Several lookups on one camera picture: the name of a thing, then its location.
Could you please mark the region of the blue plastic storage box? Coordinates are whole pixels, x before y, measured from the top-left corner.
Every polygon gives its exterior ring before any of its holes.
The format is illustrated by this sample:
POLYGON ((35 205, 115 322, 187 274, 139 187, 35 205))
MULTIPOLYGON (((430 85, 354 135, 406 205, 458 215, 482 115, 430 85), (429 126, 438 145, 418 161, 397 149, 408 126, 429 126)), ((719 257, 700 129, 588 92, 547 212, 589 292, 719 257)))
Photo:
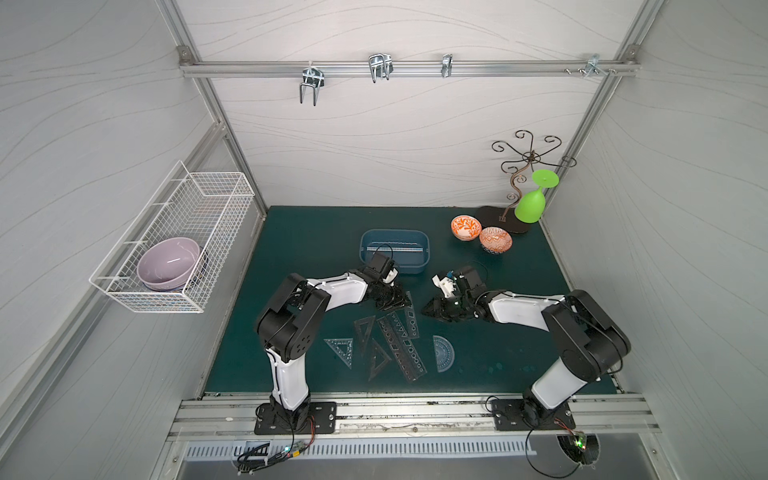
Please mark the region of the blue plastic storage box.
POLYGON ((430 240, 419 230, 371 229, 360 238, 360 260, 367 263, 374 253, 391 257, 401 274, 417 275, 430 261, 430 240))

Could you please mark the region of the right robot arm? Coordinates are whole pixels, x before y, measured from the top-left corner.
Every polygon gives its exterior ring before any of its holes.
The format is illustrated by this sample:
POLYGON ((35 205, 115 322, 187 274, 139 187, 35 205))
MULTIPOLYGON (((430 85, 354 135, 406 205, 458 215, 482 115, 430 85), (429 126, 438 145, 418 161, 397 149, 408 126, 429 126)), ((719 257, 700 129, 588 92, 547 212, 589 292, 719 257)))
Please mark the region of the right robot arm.
POLYGON ((558 359, 523 394, 522 410, 543 417, 586 385, 621 367, 631 342, 612 318, 583 290, 535 296, 491 290, 431 299, 421 313, 443 321, 482 319, 518 325, 551 335, 558 359))

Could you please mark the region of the thin clear straight ruler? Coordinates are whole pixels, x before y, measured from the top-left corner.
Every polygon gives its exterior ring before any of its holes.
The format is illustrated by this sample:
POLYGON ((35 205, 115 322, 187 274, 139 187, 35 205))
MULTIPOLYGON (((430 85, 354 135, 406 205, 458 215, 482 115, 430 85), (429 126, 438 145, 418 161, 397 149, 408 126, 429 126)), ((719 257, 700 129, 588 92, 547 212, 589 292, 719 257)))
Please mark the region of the thin clear straight ruler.
POLYGON ((363 248, 366 252, 376 252, 383 249, 388 249, 393 253, 419 253, 425 251, 423 245, 413 242, 371 242, 363 248))

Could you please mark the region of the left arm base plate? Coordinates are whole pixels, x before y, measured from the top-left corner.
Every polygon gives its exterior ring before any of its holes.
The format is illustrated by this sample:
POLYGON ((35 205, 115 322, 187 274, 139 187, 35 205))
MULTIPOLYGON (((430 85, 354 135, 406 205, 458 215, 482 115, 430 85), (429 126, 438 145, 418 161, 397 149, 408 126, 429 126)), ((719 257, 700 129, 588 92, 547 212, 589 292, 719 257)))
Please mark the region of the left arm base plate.
POLYGON ((254 434, 303 435, 332 434, 336 430, 336 402, 305 401, 288 410, 277 401, 262 403, 255 409, 254 434))

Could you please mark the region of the clear protractor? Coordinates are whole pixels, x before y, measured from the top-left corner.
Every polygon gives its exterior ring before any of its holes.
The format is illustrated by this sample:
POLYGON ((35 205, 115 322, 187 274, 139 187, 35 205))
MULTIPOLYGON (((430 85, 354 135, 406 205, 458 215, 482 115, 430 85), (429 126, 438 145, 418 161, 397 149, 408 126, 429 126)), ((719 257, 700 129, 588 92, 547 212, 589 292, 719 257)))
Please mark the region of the clear protractor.
POLYGON ((443 336, 433 336, 436 368, 439 373, 450 370, 455 362, 456 353, 452 343, 443 336))

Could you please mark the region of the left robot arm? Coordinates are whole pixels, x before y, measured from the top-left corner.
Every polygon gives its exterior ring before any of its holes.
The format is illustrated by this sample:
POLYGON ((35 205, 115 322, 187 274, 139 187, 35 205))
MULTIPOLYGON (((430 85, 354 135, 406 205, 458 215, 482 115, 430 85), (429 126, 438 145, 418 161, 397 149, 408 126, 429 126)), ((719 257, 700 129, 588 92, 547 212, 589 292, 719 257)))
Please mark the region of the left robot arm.
POLYGON ((381 312, 411 304, 397 274, 395 268, 384 273, 352 270, 321 279, 293 273, 280 284, 254 326, 270 362, 271 400, 277 407, 296 416, 309 404, 305 356, 327 312, 365 301, 381 312))

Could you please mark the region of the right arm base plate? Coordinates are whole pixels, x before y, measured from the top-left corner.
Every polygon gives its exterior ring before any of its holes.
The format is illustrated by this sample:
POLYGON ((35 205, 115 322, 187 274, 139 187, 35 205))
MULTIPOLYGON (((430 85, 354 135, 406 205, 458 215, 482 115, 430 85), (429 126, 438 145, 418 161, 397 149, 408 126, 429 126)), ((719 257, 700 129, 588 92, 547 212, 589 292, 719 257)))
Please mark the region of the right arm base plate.
POLYGON ((576 423, 567 403, 547 409, 533 399, 490 396, 484 407, 497 431, 569 431, 576 423))

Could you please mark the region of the stencil ruler narrow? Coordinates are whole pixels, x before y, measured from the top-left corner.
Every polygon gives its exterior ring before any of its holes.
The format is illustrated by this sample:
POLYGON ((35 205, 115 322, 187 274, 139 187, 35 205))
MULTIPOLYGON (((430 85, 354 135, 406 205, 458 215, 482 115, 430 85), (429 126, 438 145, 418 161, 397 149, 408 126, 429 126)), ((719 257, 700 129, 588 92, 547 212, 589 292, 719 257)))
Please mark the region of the stencil ruler narrow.
POLYGON ((409 291, 406 292, 407 304, 404 306, 404 312, 407 323, 407 332, 409 339, 418 339, 420 337, 419 325, 413 305, 413 299, 409 291))

